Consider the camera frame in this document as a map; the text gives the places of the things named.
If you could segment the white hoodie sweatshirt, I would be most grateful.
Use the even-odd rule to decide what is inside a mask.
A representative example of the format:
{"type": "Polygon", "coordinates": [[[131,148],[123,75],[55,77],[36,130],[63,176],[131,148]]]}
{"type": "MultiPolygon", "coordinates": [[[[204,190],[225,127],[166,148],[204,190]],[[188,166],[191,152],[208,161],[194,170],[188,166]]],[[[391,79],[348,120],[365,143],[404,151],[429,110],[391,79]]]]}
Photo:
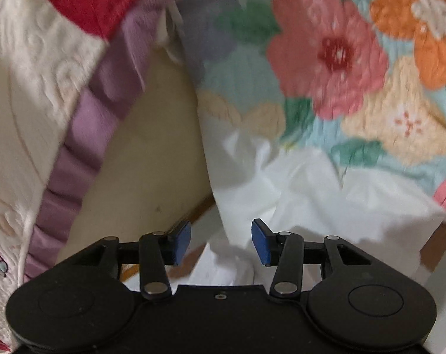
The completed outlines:
{"type": "Polygon", "coordinates": [[[321,150],[283,150],[220,123],[206,126],[202,139],[224,231],[205,246],[191,284],[270,284],[272,272],[252,246],[256,218],[308,241],[342,237],[424,279],[420,252],[446,211],[411,181],[377,169],[341,169],[321,150]]]}

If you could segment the patterned play mat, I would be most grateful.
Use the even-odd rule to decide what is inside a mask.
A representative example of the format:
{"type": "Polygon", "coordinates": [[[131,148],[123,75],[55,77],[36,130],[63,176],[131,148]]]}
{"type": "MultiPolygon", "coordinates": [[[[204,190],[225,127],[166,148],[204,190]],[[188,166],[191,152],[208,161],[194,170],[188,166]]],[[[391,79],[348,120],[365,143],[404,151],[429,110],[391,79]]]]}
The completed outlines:
{"type": "Polygon", "coordinates": [[[181,221],[190,222],[192,233],[183,261],[177,266],[166,266],[166,272],[173,289],[190,278],[209,240],[222,231],[222,221],[214,197],[212,195],[205,197],[187,213],[179,217],[172,216],[164,224],[157,222],[146,224],[140,232],[136,232],[138,240],[142,235],[151,232],[156,234],[169,232],[181,221]]]}

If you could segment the floral patterned quilt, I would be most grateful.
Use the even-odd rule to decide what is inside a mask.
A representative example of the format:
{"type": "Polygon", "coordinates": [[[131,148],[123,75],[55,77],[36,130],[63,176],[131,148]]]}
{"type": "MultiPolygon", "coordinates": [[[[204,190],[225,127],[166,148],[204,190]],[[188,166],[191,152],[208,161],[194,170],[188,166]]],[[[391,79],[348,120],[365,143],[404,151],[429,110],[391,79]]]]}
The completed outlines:
{"type": "Polygon", "coordinates": [[[173,17],[203,113],[446,210],[446,0],[181,0],[173,17]]]}

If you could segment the white quilt with red bears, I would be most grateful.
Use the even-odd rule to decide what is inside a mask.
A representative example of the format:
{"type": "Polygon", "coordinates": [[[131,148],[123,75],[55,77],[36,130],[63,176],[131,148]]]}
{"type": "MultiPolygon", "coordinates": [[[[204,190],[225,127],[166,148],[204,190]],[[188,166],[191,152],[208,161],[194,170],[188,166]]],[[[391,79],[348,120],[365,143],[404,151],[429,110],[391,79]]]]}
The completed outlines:
{"type": "Polygon", "coordinates": [[[0,353],[11,294],[52,267],[174,0],[0,0],[0,353]]]}

